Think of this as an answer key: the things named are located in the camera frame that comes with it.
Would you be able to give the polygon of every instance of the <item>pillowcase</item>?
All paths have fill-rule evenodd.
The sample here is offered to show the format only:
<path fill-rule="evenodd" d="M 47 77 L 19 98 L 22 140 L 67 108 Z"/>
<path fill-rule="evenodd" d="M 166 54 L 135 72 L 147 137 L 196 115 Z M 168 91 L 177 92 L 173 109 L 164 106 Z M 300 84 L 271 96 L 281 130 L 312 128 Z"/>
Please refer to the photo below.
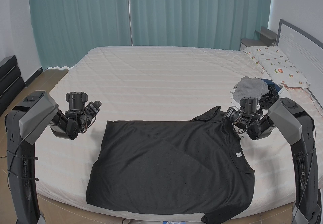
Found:
<path fill-rule="evenodd" d="M 308 88 L 309 82 L 299 69 L 295 67 L 280 50 L 274 47 L 247 47 L 242 51 L 248 54 L 257 65 L 268 73 L 277 84 L 287 87 Z"/>

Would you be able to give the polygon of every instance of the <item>curtain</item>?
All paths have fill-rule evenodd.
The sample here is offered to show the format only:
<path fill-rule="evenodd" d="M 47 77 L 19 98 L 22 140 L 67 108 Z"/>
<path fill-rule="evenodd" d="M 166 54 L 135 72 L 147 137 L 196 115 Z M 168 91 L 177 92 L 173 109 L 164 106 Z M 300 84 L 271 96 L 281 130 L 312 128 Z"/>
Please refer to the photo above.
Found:
<path fill-rule="evenodd" d="M 133 45 L 239 50 L 267 27 L 270 0 L 130 0 Z"/>
<path fill-rule="evenodd" d="M 44 69 L 71 67 L 93 48 L 131 45 L 128 0 L 29 0 Z"/>

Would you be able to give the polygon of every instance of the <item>bed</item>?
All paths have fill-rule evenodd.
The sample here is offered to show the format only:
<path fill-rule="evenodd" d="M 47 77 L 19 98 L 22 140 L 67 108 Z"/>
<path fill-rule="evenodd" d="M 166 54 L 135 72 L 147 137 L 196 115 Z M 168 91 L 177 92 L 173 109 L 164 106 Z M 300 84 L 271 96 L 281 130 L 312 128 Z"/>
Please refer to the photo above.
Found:
<path fill-rule="evenodd" d="M 317 45 L 318 41 L 315 43 L 286 24 L 280 22 L 277 44 L 284 51 L 289 51 L 289 59 L 311 82 L 309 90 L 291 88 L 288 91 L 292 99 L 315 120 L 319 188 L 323 188 L 323 112 L 319 105 L 322 88 L 317 78 L 317 74 L 322 76 L 323 71 L 308 65 L 313 64 L 312 57 L 323 62 L 320 58 L 323 45 Z M 313 43 L 317 46 L 314 47 L 315 53 L 310 49 Z M 302 48 L 305 58 L 302 61 L 296 59 L 299 48 Z M 231 105 L 229 92 L 240 78 L 245 75 L 263 77 L 263 74 L 262 69 L 243 51 L 146 46 L 92 49 L 59 81 L 50 95 L 64 112 L 68 110 L 65 94 L 83 91 L 88 94 L 89 101 L 102 102 L 101 111 L 91 129 L 74 141 L 59 139 L 49 127 L 46 128 L 35 144 L 35 155 L 39 158 L 35 162 L 38 193 L 84 210 L 118 217 L 200 222 L 203 213 L 136 214 L 86 203 L 87 183 L 100 152 L 106 121 L 190 120 L 217 105 L 226 111 Z M 269 138 L 259 141 L 244 138 L 241 147 L 255 170 L 255 191 L 248 209 L 235 218 L 293 202 L 295 177 L 290 146 L 278 129 Z"/>

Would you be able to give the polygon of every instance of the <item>tile floor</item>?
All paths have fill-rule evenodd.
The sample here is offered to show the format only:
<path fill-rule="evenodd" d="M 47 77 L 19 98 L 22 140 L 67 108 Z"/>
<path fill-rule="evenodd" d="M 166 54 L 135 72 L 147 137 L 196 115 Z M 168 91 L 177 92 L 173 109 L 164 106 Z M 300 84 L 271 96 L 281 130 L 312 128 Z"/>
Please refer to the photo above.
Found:
<path fill-rule="evenodd" d="M 68 70 L 49 69 L 40 74 L 27 88 L 14 99 L 8 109 L 0 116 L 0 156 L 6 155 L 6 130 L 5 115 L 19 101 L 34 90 L 46 90 L 50 92 L 54 86 L 64 77 Z M 0 224 L 14 224 L 16 214 L 14 211 L 11 194 L 7 187 L 7 161 L 0 159 Z M 38 195 L 38 203 L 43 211 L 47 224 L 121 224 L 122 218 L 112 217 L 104 214 L 93 213 L 76 207 L 54 201 L 42 195 Z M 253 216 L 233 219 L 226 224 L 290 224 L 292 214 L 292 203 L 278 207 L 273 210 L 255 214 Z"/>

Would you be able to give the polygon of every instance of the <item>white headboard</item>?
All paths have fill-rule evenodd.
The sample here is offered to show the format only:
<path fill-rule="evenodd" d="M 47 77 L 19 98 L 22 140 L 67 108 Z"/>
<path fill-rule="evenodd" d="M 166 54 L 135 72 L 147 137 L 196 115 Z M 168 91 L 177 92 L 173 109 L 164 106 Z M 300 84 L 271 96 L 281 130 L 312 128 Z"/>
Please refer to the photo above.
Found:
<path fill-rule="evenodd" d="M 323 43 L 281 19 L 276 45 L 301 70 L 311 83 L 309 91 L 323 106 Z"/>

